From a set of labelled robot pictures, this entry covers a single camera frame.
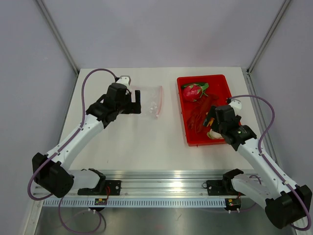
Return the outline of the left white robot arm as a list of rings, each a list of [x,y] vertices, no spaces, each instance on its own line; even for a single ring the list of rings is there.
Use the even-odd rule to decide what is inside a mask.
[[[130,83],[130,77],[122,76],[110,84],[106,94],[83,109],[82,121],[71,134],[46,154],[37,153],[32,158],[30,182],[40,185],[50,195],[64,197],[74,185],[74,176],[68,170],[84,147],[119,114],[141,113],[140,91],[135,91],[135,101],[132,101]]]

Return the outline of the clear zip top bag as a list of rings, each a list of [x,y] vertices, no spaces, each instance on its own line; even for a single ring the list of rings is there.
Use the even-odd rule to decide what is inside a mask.
[[[130,86],[130,91],[140,91],[141,114],[144,119],[157,119],[163,103],[162,86]]]

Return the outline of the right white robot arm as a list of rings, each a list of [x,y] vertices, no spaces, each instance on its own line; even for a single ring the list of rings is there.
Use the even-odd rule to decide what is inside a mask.
[[[204,125],[211,123],[211,129],[249,162],[263,184],[233,169],[220,180],[206,181],[208,195],[245,195],[265,210],[269,221],[278,229],[309,217],[312,191],[307,185],[299,186],[262,150],[256,134],[240,124],[241,117],[235,111],[236,107],[230,104],[212,106]]]

